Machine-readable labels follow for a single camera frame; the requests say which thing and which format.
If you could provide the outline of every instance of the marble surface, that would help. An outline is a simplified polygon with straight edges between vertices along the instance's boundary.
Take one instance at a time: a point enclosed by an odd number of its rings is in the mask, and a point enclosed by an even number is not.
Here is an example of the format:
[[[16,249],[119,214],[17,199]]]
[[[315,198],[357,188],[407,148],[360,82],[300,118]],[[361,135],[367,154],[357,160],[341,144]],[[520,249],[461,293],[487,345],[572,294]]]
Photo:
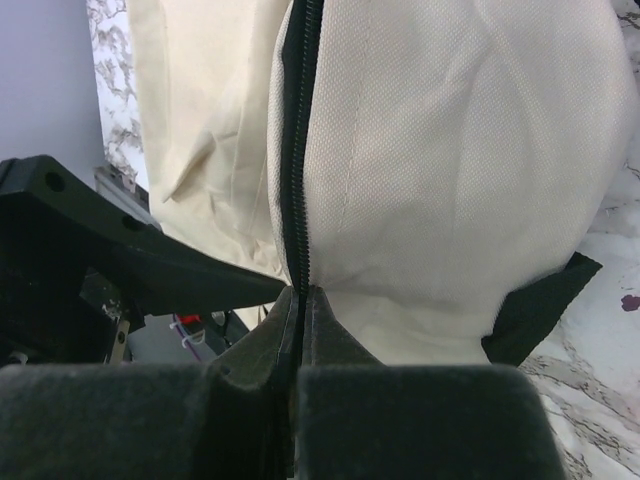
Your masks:
[[[107,161],[149,189],[125,0],[87,0]]]
[[[612,0],[640,84],[640,9]],[[124,0],[88,0],[105,152],[147,188]],[[569,478],[640,479],[640,130],[580,252],[603,264],[522,366]]]

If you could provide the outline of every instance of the cream canvas fabric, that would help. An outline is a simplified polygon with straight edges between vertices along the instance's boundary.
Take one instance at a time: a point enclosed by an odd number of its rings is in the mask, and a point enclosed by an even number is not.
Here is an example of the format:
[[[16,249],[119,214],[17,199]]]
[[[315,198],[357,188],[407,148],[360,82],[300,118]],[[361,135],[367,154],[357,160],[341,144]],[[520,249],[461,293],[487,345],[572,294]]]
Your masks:
[[[615,13],[608,0],[324,5],[311,284],[386,363],[486,362],[480,339],[506,294],[564,266],[624,159],[638,102]]]
[[[151,213],[207,255],[286,279],[266,183],[269,78],[288,0],[127,0]],[[255,327],[259,309],[237,311]]]
[[[280,277],[288,4],[128,0],[152,213]],[[607,0],[325,0],[312,283],[386,363],[486,362],[505,294],[586,232],[636,112]]]

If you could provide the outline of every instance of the white wall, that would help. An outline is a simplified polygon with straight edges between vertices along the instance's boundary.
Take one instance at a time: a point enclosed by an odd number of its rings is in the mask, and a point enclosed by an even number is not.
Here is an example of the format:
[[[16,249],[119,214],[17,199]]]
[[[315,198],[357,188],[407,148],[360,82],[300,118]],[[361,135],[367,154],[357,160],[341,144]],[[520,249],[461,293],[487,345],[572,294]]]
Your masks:
[[[85,0],[0,1],[0,160],[41,153],[105,163]]]

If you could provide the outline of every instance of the black fabric strap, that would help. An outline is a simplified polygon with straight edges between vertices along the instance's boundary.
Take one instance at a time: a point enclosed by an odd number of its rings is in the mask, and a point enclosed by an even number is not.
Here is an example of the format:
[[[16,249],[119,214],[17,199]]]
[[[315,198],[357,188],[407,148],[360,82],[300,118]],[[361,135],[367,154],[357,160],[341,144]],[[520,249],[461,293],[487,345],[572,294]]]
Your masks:
[[[498,314],[493,334],[482,339],[489,360],[520,365],[551,333],[600,268],[598,262],[575,253],[564,270],[511,292]]]

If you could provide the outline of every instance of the zipper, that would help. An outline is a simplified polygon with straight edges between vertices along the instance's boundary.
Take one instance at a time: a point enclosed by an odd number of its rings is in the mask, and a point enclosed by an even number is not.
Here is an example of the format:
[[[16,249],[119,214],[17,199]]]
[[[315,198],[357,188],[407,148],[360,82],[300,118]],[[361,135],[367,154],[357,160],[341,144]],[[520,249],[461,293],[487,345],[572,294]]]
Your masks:
[[[324,0],[295,0],[282,60],[285,117],[281,158],[281,208],[287,266],[304,320],[309,294],[310,252],[304,193],[304,161],[315,85]]]

